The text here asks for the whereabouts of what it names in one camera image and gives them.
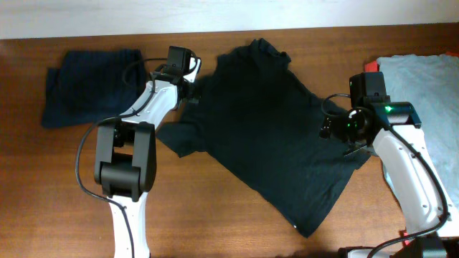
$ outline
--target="wooden table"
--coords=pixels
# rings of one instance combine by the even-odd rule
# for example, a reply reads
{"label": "wooden table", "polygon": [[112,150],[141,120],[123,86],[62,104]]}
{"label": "wooden table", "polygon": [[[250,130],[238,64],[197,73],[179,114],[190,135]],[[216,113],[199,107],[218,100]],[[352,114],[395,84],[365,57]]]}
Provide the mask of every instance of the wooden table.
{"label": "wooden table", "polygon": [[[377,57],[459,51],[458,32],[458,24],[436,24],[0,41],[0,256],[113,256],[110,209],[78,188],[73,171],[87,125],[39,125],[47,68],[59,67],[67,50],[139,48],[144,57],[163,57],[169,45],[181,45],[202,58],[205,75],[217,55],[264,37],[290,55],[290,68],[306,87],[325,97],[349,92],[348,78]],[[169,113],[167,120],[175,119]],[[353,174],[322,225],[304,239],[208,154],[178,158],[156,145],[158,172],[146,211],[153,257],[317,257],[339,247],[375,246],[404,229],[378,158]],[[94,157],[93,133],[81,172],[84,183],[100,193]]]}

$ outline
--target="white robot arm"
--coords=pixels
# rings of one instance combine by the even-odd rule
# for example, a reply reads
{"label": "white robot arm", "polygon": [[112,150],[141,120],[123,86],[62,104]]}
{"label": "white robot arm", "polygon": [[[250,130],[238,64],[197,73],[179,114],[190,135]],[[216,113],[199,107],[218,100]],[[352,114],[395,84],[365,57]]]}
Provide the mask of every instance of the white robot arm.
{"label": "white robot arm", "polygon": [[[170,47],[167,64],[153,73],[137,101],[119,115],[120,119],[99,125],[95,181],[111,201],[115,258],[150,257],[145,208],[156,175],[155,129],[168,111],[192,97],[191,83],[200,67],[201,60],[193,52]],[[114,147],[125,144],[133,145],[133,155],[115,152]],[[124,207],[123,212],[117,204]]]}
{"label": "white robot arm", "polygon": [[[351,77],[352,109],[345,114],[326,114],[321,137],[331,134],[354,144],[345,154],[360,148],[379,156],[387,180],[402,208],[406,237],[385,242],[375,249],[342,249],[342,257],[446,257],[450,239],[459,237],[459,213],[445,191],[425,145],[421,121],[408,102],[390,102],[381,72]],[[396,254],[380,249],[412,240]]]}

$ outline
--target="white wall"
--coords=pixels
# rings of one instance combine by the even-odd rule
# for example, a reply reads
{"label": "white wall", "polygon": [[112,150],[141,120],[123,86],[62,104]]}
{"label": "white wall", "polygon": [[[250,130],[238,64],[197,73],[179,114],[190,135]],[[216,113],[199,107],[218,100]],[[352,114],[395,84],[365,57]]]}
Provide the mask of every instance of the white wall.
{"label": "white wall", "polygon": [[0,38],[459,22],[459,0],[0,0]]}

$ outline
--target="red part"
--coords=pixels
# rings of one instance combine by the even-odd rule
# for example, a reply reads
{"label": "red part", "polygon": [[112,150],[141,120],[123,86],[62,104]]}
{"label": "red part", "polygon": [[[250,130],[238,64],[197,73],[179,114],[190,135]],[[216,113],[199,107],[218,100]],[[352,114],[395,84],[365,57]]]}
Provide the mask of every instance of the red part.
{"label": "red part", "polygon": [[365,72],[379,72],[378,62],[373,61],[365,65]]}

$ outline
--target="folded navy clothing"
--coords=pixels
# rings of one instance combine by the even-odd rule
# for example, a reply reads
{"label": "folded navy clothing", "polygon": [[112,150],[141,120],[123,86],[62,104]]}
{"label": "folded navy clothing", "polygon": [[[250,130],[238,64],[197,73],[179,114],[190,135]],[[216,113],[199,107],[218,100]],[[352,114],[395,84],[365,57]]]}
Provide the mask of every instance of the folded navy clothing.
{"label": "folded navy clothing", "polygon": [[140,50],[116,52],[70,51],[60,69],[48,69],[45,128],[91,123],[126,111],[143,92],[146,71],[143,63],[121,80],[123,70],[142,59]]}

